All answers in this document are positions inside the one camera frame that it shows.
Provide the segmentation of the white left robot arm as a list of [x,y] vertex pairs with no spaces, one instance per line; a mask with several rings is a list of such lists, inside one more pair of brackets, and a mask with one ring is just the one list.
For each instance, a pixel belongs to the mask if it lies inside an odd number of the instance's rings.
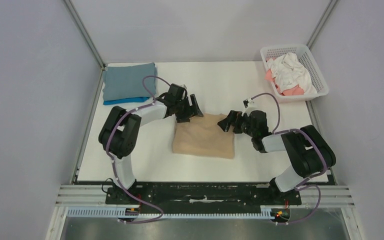
[[186,87],[172,83],[167,92],[151,102],[127,110],[114,106],[98,135],[98,141],[110,157],[114,177],[106,193],[106,204],[139,204],[147,192],[162,186],[160,182],[139,182],[134,176],[131,154],[140,128],[151,122],[174,116],[177,123],[189,123],[203,117],[197,97]]

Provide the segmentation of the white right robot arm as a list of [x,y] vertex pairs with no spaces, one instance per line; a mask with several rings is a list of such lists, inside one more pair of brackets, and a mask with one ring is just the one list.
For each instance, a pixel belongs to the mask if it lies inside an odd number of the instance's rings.
[[334,151],[313,125],[272,133],[267,114],[261,110],[232,110],[217,125],[223,132],[232,130],[234,134],[250,136],[254,149],[260,153],[286,152],[290,166],[269,183],[268,196],[275,204],[282,204],[290,191],[298,190],[336,164]]

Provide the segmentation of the beige t shirt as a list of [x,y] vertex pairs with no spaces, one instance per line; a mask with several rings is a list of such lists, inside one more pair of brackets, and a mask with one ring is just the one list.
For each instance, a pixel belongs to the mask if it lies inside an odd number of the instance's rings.
[[203,117],[194,116],[189,122],[177,123],[172,141],[175,154],[198,157],[233,159],[235,157],[234,134],[224,132],[218,122],[224,114],[205,113]]

